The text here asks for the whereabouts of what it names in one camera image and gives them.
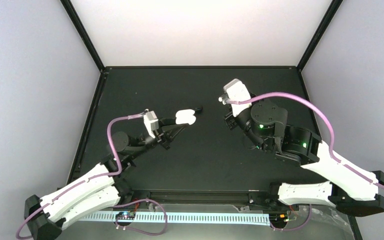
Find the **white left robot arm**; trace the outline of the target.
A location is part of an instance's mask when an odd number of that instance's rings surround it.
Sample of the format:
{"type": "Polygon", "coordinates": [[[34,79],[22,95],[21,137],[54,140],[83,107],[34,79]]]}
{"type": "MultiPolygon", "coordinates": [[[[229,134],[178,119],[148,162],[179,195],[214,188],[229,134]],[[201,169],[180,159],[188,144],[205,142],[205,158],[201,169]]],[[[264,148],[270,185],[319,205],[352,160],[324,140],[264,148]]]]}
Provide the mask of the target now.
{"type": "Polygon", "coordinates": [[[131,188],[122,172],[135,166],[134,160],[156,146],[169,149],[170,143],[197,118],[191,109],[180,110],[174,118],[159,119],[153,111],[117,117],[107,126],[110,154],[87,173],[58,189],[25,201],[24,222],[27,239],[55,240],[63,230],[93,212],[104,208],[128,206],[131,188]],[[142,119],[145,133],[131,137],[119,131],[112,134],[116,122],[142,119]]]}

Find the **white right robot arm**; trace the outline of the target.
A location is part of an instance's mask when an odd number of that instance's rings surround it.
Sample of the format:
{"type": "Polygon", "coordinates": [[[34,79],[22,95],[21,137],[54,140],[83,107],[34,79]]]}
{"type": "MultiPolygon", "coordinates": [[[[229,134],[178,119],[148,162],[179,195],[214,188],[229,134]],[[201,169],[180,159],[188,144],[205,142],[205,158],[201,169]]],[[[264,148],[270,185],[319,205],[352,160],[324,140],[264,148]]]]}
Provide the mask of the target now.
{"type": "Polygon", "coordinates": [[[239,127],[258,150],[276,160],[317,173],[323,182],[291,184],[273,182],[265,204],[273,210],[282,205],[322,205],[354,217],[384,212],[384,173],[366,171],[347,159],[331,158],[329,146],[312,131],[287,124],[288,112],[276,104],[231,104],[225,122],[230,129],[239,127]]]}

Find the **black earbud charging case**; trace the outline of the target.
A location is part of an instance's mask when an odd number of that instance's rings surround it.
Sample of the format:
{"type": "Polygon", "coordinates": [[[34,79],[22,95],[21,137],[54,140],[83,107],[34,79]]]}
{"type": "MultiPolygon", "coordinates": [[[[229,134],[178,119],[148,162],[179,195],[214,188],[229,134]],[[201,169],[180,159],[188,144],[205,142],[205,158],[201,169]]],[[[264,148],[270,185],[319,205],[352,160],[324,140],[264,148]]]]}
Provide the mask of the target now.
{"type": "Polygon", "coordinates": [[[193,110],[197,113],[200,113],[203,111],[203,107],[202,106],[199,106],[199,107],[194,107],[193,110]]]}

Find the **white earbud charging case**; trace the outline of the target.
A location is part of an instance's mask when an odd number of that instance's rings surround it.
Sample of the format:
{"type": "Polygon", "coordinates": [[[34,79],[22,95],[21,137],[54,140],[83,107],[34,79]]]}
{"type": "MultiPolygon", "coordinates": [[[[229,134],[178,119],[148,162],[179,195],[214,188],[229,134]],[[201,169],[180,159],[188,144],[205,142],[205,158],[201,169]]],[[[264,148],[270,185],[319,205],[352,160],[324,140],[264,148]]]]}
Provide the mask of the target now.
{"type": "Polygon", "coordinates": [[[193,125],[197,118],[195,116],[195,110],[193,109],[182,109],[175,114],[175,123],[177,125],[188,124],[193,125]]]}

